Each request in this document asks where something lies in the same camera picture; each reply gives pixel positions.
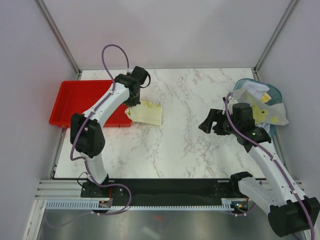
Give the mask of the yellow green patterned towel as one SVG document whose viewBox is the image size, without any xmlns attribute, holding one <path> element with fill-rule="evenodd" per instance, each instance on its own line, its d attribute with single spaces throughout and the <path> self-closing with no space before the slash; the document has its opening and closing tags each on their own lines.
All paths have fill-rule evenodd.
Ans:
<svg viewBox="0 0 320 240">
<path fill-rule="evenodd" d="M 162 125 L 162 112 L 163 107 L 160 104 L 146 99 L 140 99 L 140 104 L 125 110 L 125 114 L 133 122 L 155 126 Z"/>
</svg>

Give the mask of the grey towel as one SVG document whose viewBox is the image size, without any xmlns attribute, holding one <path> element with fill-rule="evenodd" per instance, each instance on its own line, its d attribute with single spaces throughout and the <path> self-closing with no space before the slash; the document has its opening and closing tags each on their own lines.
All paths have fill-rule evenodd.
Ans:
<svg viewBox="0 0 320 240">
<path fill-rule="evenodd" d="M 233 91 L 232 97 L 239 103 L 246 103 L 250 105 L 255 124 L 267 123 L 271 125 L 284 126 L 289 123 L 283 103 L 277 103 L 269 106 L 242 88 Z"/>
</svg>

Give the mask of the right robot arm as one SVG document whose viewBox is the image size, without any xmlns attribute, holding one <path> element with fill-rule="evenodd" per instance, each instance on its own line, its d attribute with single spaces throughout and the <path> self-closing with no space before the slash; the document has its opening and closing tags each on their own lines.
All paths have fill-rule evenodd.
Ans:
<svg viewBox="0 0 320 240">
<path fill-rule="evenodd" d="M 316 197 L 308 197 L 293 180 L 279 160 L 267 131 L 256 126 L 248 103 L 233 104 L 232 112 L 227 108 L 212 108 L 198 128 L 206 134 L 236 136 L 237 142 L 258 164 L 271 188 L 264 188 L 249 172 L 239 172 L 231 176 L 233 181 L 228 185 L 232 196 L 245 195 L 258 205 L 278 237 L 309 230 L 310 238 L 316 238 L 315 223 L 320 202 Z"/>
</svg>

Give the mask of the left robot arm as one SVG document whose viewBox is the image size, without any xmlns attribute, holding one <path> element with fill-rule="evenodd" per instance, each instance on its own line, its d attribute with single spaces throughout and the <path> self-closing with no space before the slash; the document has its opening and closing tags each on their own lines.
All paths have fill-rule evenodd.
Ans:
<svg viewBox="0 0 320 240">
<path fill-rule="evenodd" d="M 105 197 L 110 190 L 105 182 L 108 174 L 102 158 L 106 144 L 103 127 L 120 105 L 135 107 L 141 103 L 141 89 L 150 79 L 147 70 L 135 66 L 132 72 L 116 76 L 110 88 L 93 106 L 71 116 L 70 160 L 84 160 L 89 179 L 93 182 L 92 191 L 98 197 Z"/>
</svg>

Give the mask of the light blue towel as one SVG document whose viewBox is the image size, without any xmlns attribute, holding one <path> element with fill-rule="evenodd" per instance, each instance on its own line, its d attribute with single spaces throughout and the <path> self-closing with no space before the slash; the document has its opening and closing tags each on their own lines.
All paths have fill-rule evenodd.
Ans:
<svg viewBox="0 0 320 240">
<path fill-rule="evenodd" d="M 258 82 L 246 81 L 242 88 L 247 90 L 251 95 L 260 99 L 270 89 L 267 85 L 260 84 Z"/>
</svg>

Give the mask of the yellow towel in basket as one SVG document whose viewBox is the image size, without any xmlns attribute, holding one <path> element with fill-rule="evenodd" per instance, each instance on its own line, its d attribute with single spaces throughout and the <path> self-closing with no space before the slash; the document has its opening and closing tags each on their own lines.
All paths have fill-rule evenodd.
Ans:
<svg viewBox="0 0 320 240">
<path fill-rule="evenodd" d="M 260 98 L 260 100 L 261 100 L 262 103 L 267 103 L 267 102 L 269 102 L 271 99 L 272 99 L 272 97 L 271 97 L 267 92 L 265 92 L 265 93 L 261 96 L 261 98 Z"/>
</svg>

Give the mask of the red plastic tray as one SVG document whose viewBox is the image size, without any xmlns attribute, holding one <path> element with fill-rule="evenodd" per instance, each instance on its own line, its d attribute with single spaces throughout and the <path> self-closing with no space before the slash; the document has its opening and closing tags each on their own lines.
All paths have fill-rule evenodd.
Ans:
<svg viewBox="0 0 320 240">
<path fill-rule="evenodd" d="M 93 108 L 98 105 L 104 95 L 108 95 L 112 90 L 112 80 L 77 80 L 63 81 L 60 85 L 59 92 L 53 106 L 49 123 L 59 128 L 69 128 L 71 126 L 72 115 L 83 114 L 89 115 Z M 102 106 L 96 110 L 96 114 L 102 114 L 116 95 L 119 95 L 126 88 L 116 83 L 114 94 L 111 95 Z M 128 108 L 121 103 L 107 119 L 104 128 L 125 128 L 132 125 L 132 120 L 128 118 L 125 111 Z"/>
</svg>

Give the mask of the teal plastic basket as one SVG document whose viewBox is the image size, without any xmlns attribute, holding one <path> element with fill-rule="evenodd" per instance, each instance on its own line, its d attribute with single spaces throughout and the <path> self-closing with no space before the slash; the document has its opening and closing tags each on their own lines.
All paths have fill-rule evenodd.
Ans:
<svg viewBox="0 0 320 240">
<path fill-rule="evenodd" d="M 244 89 L 244 88 L 242 88 L 242 86 L 246 81 L 260 83 L 262 85 L 266 85 L 269 87 L 269 90 L 267 93 L 271 96 L 271 100 L 265 103 L 268 106 L 282 103 L 282 94 L 276 87 L 274 87 L 273 85 L 270 85 L 270 84 L 258 82 L 256 80 L 250 79 L 250 78 L 243 78 L 243 79 L 238 80 L 234 86 L 233 91 L 239 90 L 239 89 Z M 228 110 L 230 113 L 233 112 L 232 107 L 228 107 Z M 257 127 L 264 128 L 270 137 L 273 137 L 275 135 L 277 126 L 279 126 L 279 125 L 273 125 L 273 124 L 269 124 L 269 123 L 259 123 L 259 124 L 255 123 L 255 125 Z"/>
</svg>

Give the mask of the left aluminium frame post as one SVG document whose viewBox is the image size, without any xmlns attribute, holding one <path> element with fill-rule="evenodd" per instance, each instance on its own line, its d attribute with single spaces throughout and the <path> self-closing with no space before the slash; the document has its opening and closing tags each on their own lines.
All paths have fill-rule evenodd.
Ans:
<svg viewBox="0 0 320 240">
<path fill-rule="evenodd" d="M 82 74 L 82 70 L 76 63 L 75 58 L 73 57 L 65 39 L 63 38 L 63 35 L 61 34 L 61 31 L 59 30 L 52 14 L 50 13 L 46 3 L 44 0 L 35 0 L 34 1 L 37 7 L 39 8 L 42 16 L 44 17 L 47 25 L 49 26 L 52 34 L 54 35 L 56 41 L 58 42 L 61 50 L 63 51 L 65 57 L 67 58 L 69 64 L 71 65 L 73 71 L 76 73 L 77 80 L 80 78 Z"/>
</svg>

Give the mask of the aluminium frame post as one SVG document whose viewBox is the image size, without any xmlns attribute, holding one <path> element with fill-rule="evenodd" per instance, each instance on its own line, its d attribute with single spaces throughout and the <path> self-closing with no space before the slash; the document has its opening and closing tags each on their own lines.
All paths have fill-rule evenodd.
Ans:
<svg viewBox="0 0 320 240">
<path fill-rule="evenodd" d="M 261 68 L 262 64 L 265 62 L 267 56 L 271 52 L 273 46 L 275 45 L 277 39 L 281 35 L 282 31 L 284 30 L 286 24 L 288 23 L 291 15 L 293 14 L 295 8 L 299 4 L 300 0 L 290 0 L 287 7 L 285 8 L 284 13 L 282 14 L 279 22 L 277 23 L 274 31 L 272 32 L 266 46 L 264 47 L 260 57 L 258 58 L 257 63 L 254 67 L 251 68 L 253 75 L 257 75 L 259 69 Z"/>
<path fill-rule="evenodd" d="M 44 17 L 47 25 L 49 26 L 52 34 L 54 35 L 56 41 L 58 42 L 61 50 L 63 51 L 65 57 L 67 58 L 69 64 L 71 65 L 73 71 L 76 73 L 77 80 L 80 78 L 82 74 L 82 70 L 76 63 L 75 58 L 73 57 L 65 39 L 63 38 L 63 35 L 61 34 L 61 31 L 59 30 L 52 14 L 50 13 L 46 3 L 44 0 L 35 0 L 34 1 L 37 7 L 39 8 L 42 16 Z"/>
</svg>

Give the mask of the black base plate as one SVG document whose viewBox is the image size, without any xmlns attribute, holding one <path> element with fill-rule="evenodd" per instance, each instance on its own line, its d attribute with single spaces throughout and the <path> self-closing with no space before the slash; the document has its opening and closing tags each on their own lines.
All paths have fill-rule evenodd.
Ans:
<svg viewBox="0 0 320 240">
<path fill-rule="evenodd" d="M 100 187 L 87 180 L 82 198 L 111 197 L 118 205 L 204 206 L 221 199 L 246 199 L 227 178 L 107 178 Z"/>
</svg>

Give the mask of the right aluminium frame post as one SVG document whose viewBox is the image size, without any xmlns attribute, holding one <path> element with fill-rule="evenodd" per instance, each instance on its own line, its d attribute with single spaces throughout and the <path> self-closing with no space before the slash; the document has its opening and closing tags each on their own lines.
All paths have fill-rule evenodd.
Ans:
<svg viewBox="0 0 320 240">
<path fill-rule="evenodd" d="M 258 58 L 257 63 L 254 67 L 251 68 L 253 75 L 257 75 L 259 69 L 261 68 L 262 64 L 265 62 L 267 56 L 271 52 L 273 46 L 275 45 L 277 39 L 281 35 L 282 31 L 284 30 L 286 24 L 288 23 L 291 15 L 293 14 L 295 8 L 299 4 L 300 0 L 290 0 L 287 7 L 285 8 L 284 13 L 282 14 L 279 22 L 277 23 L 274 31 L 272 32 L 266 46 L 264 47 L 260 57 Z"/>
</svg>

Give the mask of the aluminium rail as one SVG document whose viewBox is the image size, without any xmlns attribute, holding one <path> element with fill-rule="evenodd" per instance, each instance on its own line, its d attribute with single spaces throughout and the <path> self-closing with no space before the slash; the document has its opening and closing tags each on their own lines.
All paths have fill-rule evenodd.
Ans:
<svg viewBox="0 0 320 240">
<path fill-rule="evenodd" d="M 35 193 L 37 200 L 75 200 L 82 187 L 76 180 L 41 180 Z"/>
</svg>

